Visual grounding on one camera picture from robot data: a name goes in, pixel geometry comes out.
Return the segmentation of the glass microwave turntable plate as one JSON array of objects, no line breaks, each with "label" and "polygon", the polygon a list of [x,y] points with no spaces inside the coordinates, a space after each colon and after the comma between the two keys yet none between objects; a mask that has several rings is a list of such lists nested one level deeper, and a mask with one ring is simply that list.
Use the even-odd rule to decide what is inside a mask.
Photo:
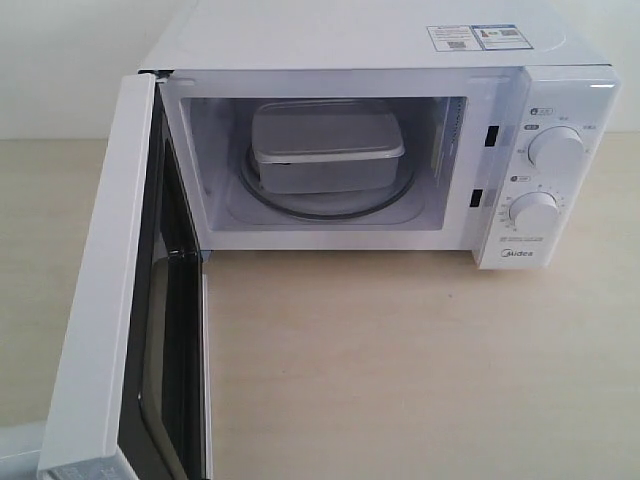
[{"label": "glass microwave turntable plate", "polygon": [[247,147],[237,169],[237,178],[247,193],[271,210],[303,221],[338,222],[373,215],[394,205],[413,187],[419,171],[419,164],[403,155],[396,179],[388,187],[353,192],[276,194],[267,192],[261,185],[255,155]]}]

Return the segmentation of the white Midea microwave oven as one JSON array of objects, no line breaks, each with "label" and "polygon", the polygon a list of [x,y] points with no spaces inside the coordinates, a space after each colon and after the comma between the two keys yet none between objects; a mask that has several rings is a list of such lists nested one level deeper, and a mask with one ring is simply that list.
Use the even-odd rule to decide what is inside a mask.
[{"label": "white Midea microwave oven", "polygon": [[[532,50],[438,52],[428,26],[514,24]],[[191,1],[141,63],[167,72],[202,204],[197,232],[221,250],[468,251],[482,269],[548,265],[620,88],[612,64],[545,1]],[[420,171],[373,215],[303,221],[271,210],[237,178],[264,104],[377,99]],[[573,171],[540,172],[528,147],[574,129]],[[546,192],[555,227],[518,231],[510,205]]]}]

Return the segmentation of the upper white control knob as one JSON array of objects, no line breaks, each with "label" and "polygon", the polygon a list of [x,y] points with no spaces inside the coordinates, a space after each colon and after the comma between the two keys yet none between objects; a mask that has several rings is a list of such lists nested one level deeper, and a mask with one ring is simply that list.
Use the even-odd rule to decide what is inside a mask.
[{"label": "upper white control knob", "polygon": [[540,172],[560,174],[575,170],[584,157],[584,144],[572,128],[558,126],[537,135],[528,147],[530,163]]}]

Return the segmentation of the lower white timer knob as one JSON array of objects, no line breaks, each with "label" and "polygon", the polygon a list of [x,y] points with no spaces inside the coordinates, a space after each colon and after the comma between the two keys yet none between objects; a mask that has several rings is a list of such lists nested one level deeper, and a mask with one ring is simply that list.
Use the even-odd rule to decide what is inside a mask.
[{"label": "lower white timer knob", "polygon": [[509,218],[518,231],[541,234],[555,227],[559,208],[549,193],[531,192],[510,205]]}]

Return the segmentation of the white microwave door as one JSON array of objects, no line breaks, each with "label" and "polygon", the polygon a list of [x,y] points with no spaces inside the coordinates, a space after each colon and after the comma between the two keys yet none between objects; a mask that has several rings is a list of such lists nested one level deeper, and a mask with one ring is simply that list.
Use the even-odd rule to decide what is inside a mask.
[{"label": "white microwave door", "polygon": [[121,84],[41,479],[213,475],[202,204],[170,79],[147,71]]}]

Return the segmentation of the white lidded plastic container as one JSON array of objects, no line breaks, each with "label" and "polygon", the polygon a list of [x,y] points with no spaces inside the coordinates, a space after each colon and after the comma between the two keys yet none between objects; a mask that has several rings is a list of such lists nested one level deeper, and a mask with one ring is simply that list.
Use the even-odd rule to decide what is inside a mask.
[{"label": "white lidded plastic container", "polygon": [[377,99],[264,104],[253,115],[251,150],[273,194],[385,188],[405,153],[398,120]]}]

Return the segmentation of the warning label sticker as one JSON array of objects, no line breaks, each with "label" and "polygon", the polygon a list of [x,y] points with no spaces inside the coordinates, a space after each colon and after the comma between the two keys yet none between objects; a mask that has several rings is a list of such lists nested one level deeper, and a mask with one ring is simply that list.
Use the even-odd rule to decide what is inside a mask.
[{"label": "warning label sticker", "polygon": [[533,49],[514,24],[428,26],[427,32],[438,52]]}]

